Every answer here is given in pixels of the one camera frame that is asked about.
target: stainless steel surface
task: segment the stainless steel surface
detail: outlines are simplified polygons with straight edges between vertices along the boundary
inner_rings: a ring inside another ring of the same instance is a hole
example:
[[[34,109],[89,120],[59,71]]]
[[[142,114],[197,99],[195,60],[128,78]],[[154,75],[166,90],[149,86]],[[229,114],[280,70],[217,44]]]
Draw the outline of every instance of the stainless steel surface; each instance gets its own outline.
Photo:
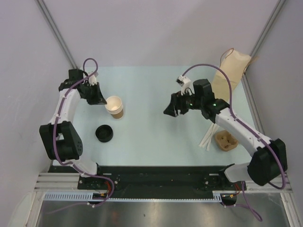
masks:
[[[259,223],[244,208],[223,208],[219,203],[106,202],[102,207],[74,206],[47,214],[71,202],[44,201],[38,227],[288,227],[280,194],[248,194],[252,207],[263,217]],[[244,204],[240,195],[238,203]]]
[[[38,7],[40,8],[41,13],[43,14],[47,24],[49,25],[53,35],[55,36],[55,38],[58,41],[59,46],[61,47],[64,55],[66,56],[68,62],[70,63],[71,67],[73,69],[77,68],[77,64],[73,58],[73,56],[71,55],[71,52],[69,50],[69,48],[67,47],[56,23],[53,20],[53,17],[50,13],[50,11],[48,10],[44,0],[35,0]]]

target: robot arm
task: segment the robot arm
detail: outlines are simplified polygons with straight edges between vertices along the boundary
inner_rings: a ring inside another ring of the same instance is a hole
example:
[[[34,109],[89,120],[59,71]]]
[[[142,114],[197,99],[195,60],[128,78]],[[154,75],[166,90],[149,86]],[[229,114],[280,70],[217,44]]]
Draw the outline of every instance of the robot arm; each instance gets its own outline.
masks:
[[[287,170],[285,144],[280,139],[273,141],[251,129],[237,114],[231,113],[227,102],[215,99],[211,84],[207,79],[196,80],[193,83],[194,94],[188,92],[190,81],[186,77],[179,77],[177,82],[181,86],[186,85],[187,88],[171,95],[170,104],[164,110],[164,114],[177,117],[179,111],[180,114],[185,114],[189,109],[200,110],[206,119],[225,128],[237,138],[252,157],[250,163],[226,167],[224,174],[230,182],[253,180],[263,186],[280,174],[274,157],[261,140],[273,149],[283,170]]]
[[[97,173],[97,164],[90,159],[80,157],[83,153],[83,144],[72,125],[72,121],[81,98],[86,99],[89,105],[104,105],[106,100],[102,96],[95,76],[90,77],[89,82],[85,81],[78,84],[65,96],[73,84],[83,79],[84,73],[84,71],[79,69],[69,70],[69,78],[59,86],[60,98],[55,114],[47,125],[40,126],[39,132],[48,157],[51,160],[56,160],[53,149],[53,128],[57,113],[61,109],[56,134],[56,146],[60,160],[63,163],[77,164],[84,172],[95,175]]]

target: gray wall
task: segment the gray wall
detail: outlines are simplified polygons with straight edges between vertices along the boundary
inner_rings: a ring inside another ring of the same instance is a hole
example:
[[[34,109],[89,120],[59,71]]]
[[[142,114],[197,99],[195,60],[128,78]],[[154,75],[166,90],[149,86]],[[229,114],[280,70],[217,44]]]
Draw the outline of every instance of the gray wall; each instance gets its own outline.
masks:
[[[248,69],[266,134],[287,146],[288,175],[303,211],[303,1],[290,0]]]
[[[0,226],[49,164],[38,135],[69,65],[35,1],[0,6]]]
[[[231,47],[250,53],[277,2],[45,0],[75,61],[101,66],[218,64]]]

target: cup lid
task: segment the cup lid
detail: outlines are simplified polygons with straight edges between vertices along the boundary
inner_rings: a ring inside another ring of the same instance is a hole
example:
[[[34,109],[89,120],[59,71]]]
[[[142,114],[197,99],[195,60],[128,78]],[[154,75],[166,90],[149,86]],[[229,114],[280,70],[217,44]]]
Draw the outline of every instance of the cup lid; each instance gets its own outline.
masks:
[[[109,142],[113,137],[113,129],[109,125],[101,125],[96,130],[96,137],[100,142]]]

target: light blue table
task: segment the light blue table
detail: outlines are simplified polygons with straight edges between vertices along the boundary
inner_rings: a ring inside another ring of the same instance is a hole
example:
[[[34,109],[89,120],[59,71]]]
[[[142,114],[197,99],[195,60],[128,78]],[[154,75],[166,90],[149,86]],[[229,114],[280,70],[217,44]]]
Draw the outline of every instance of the light blue table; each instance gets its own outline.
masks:
[[[99,165],[109,166],[213,166],[250,161],[242,145],[229,152],[218,149],[212,140],[210,151],[198,147],[210,120],[201,112],[190,110],[173,118],[163,114],[170,94],[180,90],[175,82],[187,66],[167,67],[104,67],[97,77],[104,98],[121,97],[124,116],[115,120],[103,105],[90,106],[81,100],[73,125],[83,142],[83,155]],[[215,70],[198,67],[187,76],[213,80]],[[246,122],[253,120],[242,84],[233,93],[233,108]],[[101,143],[95,130],[102,124],[113,128],[114,137]]]

